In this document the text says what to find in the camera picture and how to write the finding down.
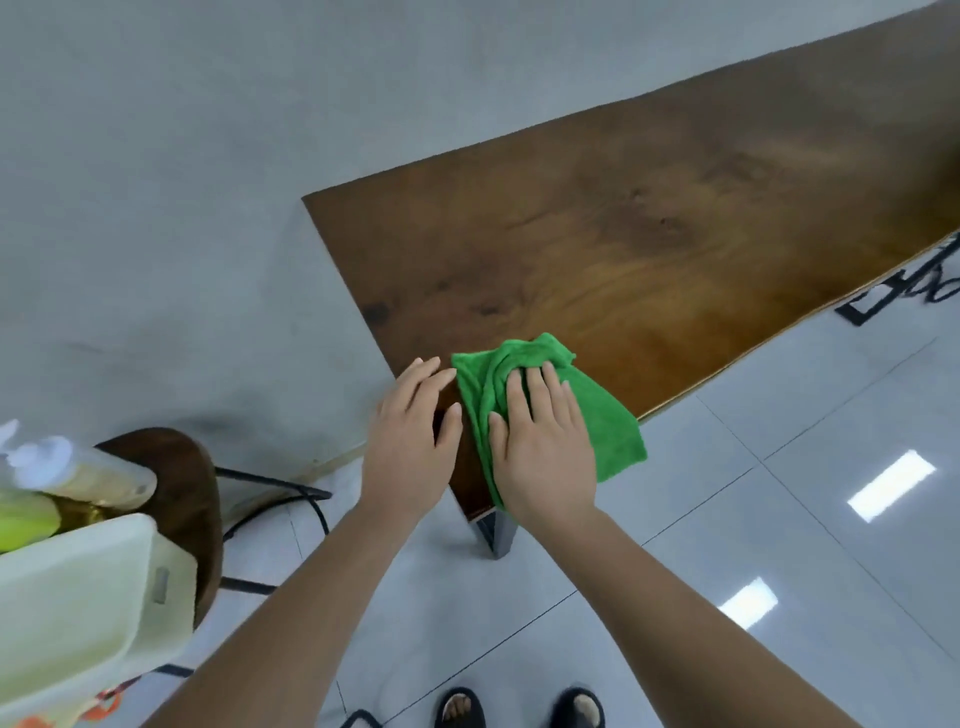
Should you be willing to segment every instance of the black sandal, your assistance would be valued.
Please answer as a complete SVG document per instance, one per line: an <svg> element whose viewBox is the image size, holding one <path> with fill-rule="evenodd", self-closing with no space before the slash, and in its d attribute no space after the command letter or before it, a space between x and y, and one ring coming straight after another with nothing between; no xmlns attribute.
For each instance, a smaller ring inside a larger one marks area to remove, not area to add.
<svg viewBox="0 0 960 728"><path fill-rule="evenodd" d="M470 710L465 716L458 716L452 720L444 720L446 704L457 695L470 699ZM487 728L487 721L483 716L483 706L480 698L470 688L451 688L444 693L437 707L437 718L433 721L433 728Z"/></svg>
<svg viewBox="0 0 960 728"><path fill-rule="evenodd" d="M600 713L600 722L593 725L591 718L581 713L574 704L576 698L584 695L593 701ZM550 728L606 728L607 717L603 712L600 699L586 688L568 688L557 698L553 705L553 714L550 716Z"/></svg>

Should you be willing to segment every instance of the gray wall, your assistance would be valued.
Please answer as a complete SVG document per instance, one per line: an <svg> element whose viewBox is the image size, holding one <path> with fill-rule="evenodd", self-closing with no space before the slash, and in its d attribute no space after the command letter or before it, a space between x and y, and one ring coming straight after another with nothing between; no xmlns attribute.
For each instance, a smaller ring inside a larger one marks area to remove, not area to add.
<svg viewBox="0 0 960 728"><path fill-rule="evenodd" d="M7 0L0 418L331 458L390 375L301 195L921 4Z"/></svg>

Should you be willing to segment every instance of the wood grain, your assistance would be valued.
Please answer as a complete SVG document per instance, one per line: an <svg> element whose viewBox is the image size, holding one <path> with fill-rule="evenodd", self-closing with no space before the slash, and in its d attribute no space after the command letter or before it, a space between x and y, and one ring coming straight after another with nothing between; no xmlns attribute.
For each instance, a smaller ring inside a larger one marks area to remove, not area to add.
<svg viewBox="0 0 960 728"><path fill-rule="evenodd" d="M642 416L960 227L958 68L935 5L304 203L394 372L550 331Z"/></svg>

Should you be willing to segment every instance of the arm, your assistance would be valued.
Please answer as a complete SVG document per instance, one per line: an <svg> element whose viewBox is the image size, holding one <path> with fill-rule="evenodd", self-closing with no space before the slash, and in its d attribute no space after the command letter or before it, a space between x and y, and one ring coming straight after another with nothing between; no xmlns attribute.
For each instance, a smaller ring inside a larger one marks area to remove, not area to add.
<svg viewBox="0 0 960 728"><path fill-rule="evenodd" d="M855 728L594 506L593 450L573 392L549 363L526 379L529 407L519 372L508 380L509 429L491 417L500 495L596 611L663 723Z"/></svg>
<svg viewBox="0 0 960 728"><path fill-rule="evenodd" d="M461 410L447 410L435 443L437 399L456 374L439 366L418 359L400 375L373 417L360 502L147 726L315 724L373 590L453 472Z"/></svg>

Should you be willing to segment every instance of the spray bottle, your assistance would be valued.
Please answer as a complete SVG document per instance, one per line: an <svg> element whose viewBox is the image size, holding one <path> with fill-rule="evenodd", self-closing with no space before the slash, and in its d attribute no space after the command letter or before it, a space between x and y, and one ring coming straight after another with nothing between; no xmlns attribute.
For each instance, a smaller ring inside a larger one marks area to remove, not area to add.
<svg viewBox="0 0 960 728"><path fill-rule="evenodd" d="M132 511L156 490L153 471L65 437L46 437L19 448L8 448L19 421L0 426L0 455L13 468L13 484L26 491Z"/></svg>

